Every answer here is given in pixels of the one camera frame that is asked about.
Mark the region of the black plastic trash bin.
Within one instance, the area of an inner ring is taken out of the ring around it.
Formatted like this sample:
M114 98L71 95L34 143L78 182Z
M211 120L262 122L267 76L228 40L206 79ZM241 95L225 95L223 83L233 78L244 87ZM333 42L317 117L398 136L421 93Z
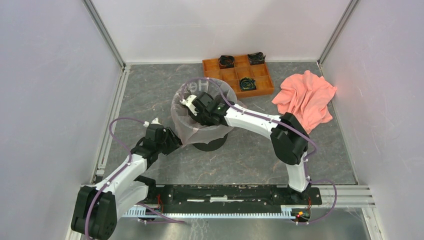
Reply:
M228 134L224 135L222 138L217 138L210 141L209 143L193 143L192 145L203 152L212 152L221 148L227 141Z

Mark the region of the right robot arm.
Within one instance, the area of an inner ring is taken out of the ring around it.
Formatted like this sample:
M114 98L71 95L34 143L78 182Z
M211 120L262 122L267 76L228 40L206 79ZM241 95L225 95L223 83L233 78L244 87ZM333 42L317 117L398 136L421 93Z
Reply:
M269 139L276 157L286 165L289 199L302 204L309 198L304 160L310 138L293 114L269 115L250 111L222 96L212 97L206 92L189 95L180 100L180 104L201 125L245 129Z

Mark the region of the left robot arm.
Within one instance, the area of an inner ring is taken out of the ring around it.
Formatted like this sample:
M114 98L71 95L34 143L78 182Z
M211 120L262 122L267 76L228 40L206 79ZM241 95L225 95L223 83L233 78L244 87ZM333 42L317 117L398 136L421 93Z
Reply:
M160 123L148 124L145 136L129 150L123 163L95 185L80 188L70 223L71 230L89 240L107 240L118 220L139 202L153 203L156 181L142 174L159 155L169 155L182 146L180 138Z

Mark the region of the pink translucent trash bag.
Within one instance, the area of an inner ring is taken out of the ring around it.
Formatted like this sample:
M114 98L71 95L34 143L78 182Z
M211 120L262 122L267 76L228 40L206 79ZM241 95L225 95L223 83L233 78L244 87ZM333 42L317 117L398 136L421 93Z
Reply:
M192 82L183 83L174 94L171 101L171 118L175 126L176 134L184 146L189 144L208 144L216 139L223 138L234 128L225 125L206 126L194 121L189 116L189 110L181 103L181 99L186 99L190 95L199 95L206 92L215 99L220 99L222 90L224 96L235 104L244 106L236 97L235 91L223 80L210 78L215 83L211 83L205 78L195 78Z

